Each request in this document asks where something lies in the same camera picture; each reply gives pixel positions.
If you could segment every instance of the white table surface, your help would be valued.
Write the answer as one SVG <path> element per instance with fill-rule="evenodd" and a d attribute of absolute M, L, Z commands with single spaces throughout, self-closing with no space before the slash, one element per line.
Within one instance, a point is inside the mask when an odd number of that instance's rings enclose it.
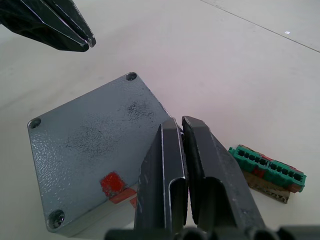
<path fill-rule="evenodd" d="M 200 0 L 76 3 L 97 40 L 86 53 L 0 26 L 0 239 L 65 239 L 45 227 L 27 122 L 132 71 L 178 121 L 305 172 L 288 204 L 252 191 L 267 226 L 320 224 L 317 51 Z"/>

